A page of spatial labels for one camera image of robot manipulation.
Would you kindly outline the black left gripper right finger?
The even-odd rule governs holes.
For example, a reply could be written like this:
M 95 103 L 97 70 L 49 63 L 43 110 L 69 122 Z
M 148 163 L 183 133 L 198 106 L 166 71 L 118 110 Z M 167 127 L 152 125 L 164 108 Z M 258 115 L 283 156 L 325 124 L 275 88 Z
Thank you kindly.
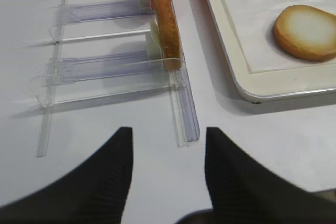
M 217 127 L 206 130 L 204 171 L 217 223 L 335 223 L 335 203 L 271 172 Z

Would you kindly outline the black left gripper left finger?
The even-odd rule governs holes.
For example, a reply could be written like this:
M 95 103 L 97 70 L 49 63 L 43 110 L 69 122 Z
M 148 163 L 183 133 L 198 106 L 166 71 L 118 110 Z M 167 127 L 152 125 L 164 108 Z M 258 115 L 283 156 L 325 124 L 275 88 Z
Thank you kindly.
M 64 177 L 1 207 L 1 223 L 121 223 L 133 174 L 133 129 L 119 128 Z

